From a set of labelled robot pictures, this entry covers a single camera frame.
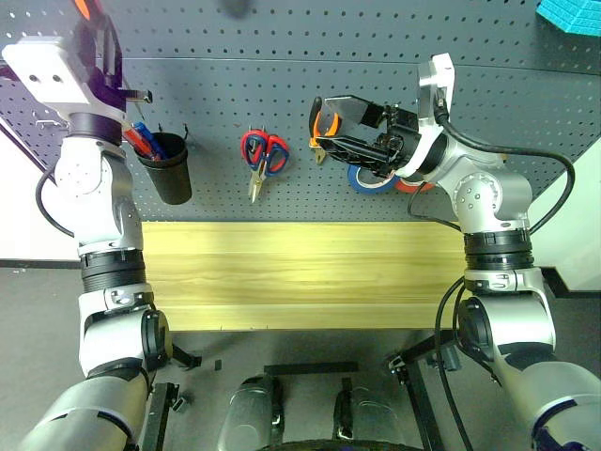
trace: black cup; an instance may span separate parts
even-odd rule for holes
[[[153,162],[138,156],[146,168],[159,196],[165,204],[183,204],[192,197],[188,174],[188,150],[181,136],[173,133],[153,133],[167,156],[165,160]]]

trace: pen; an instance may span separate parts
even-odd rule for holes
[[[143,157],[149,160],[159,160],[159,156],[153,150],[152,146],[148,143],[144,137],[138,133],[135,129],[127,129],[123,132],[123,137],[131,144],[133,149],[141,154]]]
[[[133,124],[133,128],[148,141],[148,143],[152,146],[154,152],[161,157],[161,160],[166,160],[168,158],[161,145],[157,141],[157,138],[155,138],[154,134],[152,134],[150,130],[146,128],[144,122],[136,122],[135,124]]]

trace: red pen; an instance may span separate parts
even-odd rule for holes
[[[148,158],[149,160],[159,160],[160,157],[152,150],[152,146],[143,136],[134,128],[127,129],[123,132],[123,137],[131,144],[133,149],[139,155]]]

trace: blue tape roll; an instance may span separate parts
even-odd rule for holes
[[[359,173],[361,171],[367,171],[368,169],[363,169],[359,166],[354,166],[350,164],[348,166],[347,176],[348,183],[357,193],[362,194],[378,194],[385,193],[392,188],[394,188],[394,184],[399,180],[398,176],[392,176],[387,179],[383,179],[382,181],[378,181],[375,183],[366,183],[359,179]]]

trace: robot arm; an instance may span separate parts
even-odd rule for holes
[[[97,35],[102,70],[95,66]],[[188,367],[199,365],[172,344],[165,315],[153,304],[142,225],[120,148],[126,100],[150,96],[120,88],[115,31],[99,14],[78,25],[70,45],[25,38],[2,55],[36,100],[69,123],[54,173],[72,214],[84,282],[79,360],[85,380],[61,395],[20,449],[137,449],[157,368],[174,351]]]
[[[601,449],[601,382],[559,362],[543,276],[533,266],[528,207],[532,189],[508,171],[498,153],[469,148],[444,132],[455,71],[447,54],[420,65],[418,113],[352,96],[326,99],[342,119],[386,132],[374,145],[348,136],[318,137],[337,160],[376,175],[414,173],[450,197],[464,234],[466,288],[458,312],[459,340],[486,363],[512,399],[537,450]]]

